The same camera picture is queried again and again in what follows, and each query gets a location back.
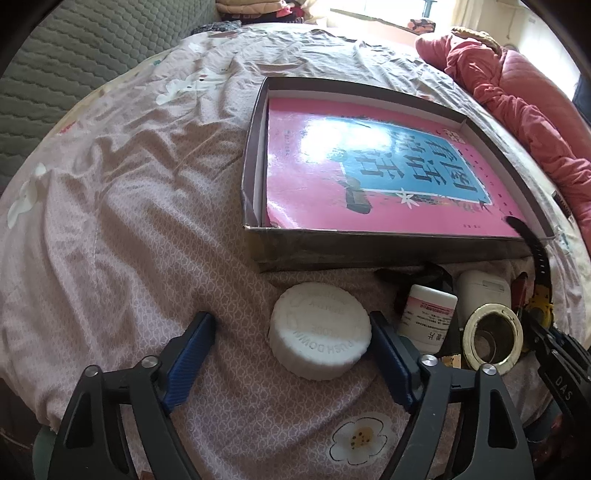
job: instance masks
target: bedsheet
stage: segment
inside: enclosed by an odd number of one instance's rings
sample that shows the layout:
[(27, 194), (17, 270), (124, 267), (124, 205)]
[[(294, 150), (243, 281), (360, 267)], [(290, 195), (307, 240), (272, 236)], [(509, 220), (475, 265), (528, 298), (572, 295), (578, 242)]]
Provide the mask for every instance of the bedsheet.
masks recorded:
[[(0, 375), (40, 421), (59, 427), (86, 365), (131, 367), (207, 310), (218, 319), (216, 344), (172, 414), (204, 479), (379, 477), (408, 416), (371, 357), (333, 381), (312, 382), (276, 362), (266, 340), (274, 302), (303, 281), (344, 288), (386, 316), (394, 298), (371, 270), (258, 274), (250, 262), (242, 149), (261, 82), (281, 75), (421, 95), (477, 122), (547, 212), (557, 232), (548, 245), (556, 321), (589, 345), (582, 285), (591, 264), (577, 226), (528, 153), (451, 78), (396, 47), (323, 30), (203, 33), (83, 100), (0, 199)], [(531, 259), (446, 267), (453, 275), (481, 268), (533, 276)], [(536, 369), (527, 357), (504, 377), (523, 421), (549, 398)], [(147, 471), (128, 408), (123, 415), (136, 467)], [(456, 418), (451, 407), (433, 475), (444, 468)], [(371, 433), (362, 456), (349, 447), (357, 427)]]

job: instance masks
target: cardboard box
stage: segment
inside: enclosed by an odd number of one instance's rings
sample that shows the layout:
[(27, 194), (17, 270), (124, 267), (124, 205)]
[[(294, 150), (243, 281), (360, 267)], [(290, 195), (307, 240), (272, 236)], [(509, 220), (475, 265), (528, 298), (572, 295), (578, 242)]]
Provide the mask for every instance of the cardboard box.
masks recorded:
[(266, 173), (269, 98), (333, 100), (374, 106), (436, 121), (466, 138), (501, 179), (534, 233), (554, 236), (548, 219), (509, 160), (468, 117), (438, 103), (369, 85), (338, 80), (270, 77), (261, 86), (244, 150), (242, 208), (252, 259), (261, 271), (383, 267), (522, 258), (520, 238), (396, 232), (284, 229), (268, 224)]

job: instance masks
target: gray cushion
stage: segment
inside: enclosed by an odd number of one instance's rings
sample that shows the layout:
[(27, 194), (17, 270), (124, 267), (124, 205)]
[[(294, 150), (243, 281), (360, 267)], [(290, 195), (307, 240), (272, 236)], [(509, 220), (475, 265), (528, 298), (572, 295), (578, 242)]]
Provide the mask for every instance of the gray cushion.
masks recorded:
[(0, 193), (79, 100), (216, 20), (214, 0), (64, 0), (0, 78)]

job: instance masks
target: yellow flower center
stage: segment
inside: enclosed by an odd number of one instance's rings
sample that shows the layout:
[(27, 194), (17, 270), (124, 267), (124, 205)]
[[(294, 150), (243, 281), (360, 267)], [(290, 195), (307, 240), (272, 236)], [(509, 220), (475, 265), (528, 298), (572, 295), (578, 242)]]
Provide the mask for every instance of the yellow flower center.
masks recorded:
[(367, 445), (373, 438), (374, 431), (370, 427), (361, 427), (360, 429), (355, 430), (351, 437), (351, 449), (355, 450), (363, 445)]

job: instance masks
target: pink book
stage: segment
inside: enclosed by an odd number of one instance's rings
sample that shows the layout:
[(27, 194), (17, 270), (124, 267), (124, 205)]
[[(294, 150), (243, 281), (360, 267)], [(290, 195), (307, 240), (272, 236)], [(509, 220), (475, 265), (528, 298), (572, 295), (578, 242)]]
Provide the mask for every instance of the pink book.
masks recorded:
[(482, 155), (442, 124), (353, 103), (270, 98), (269, 224), (516, 237), (524, 219)]

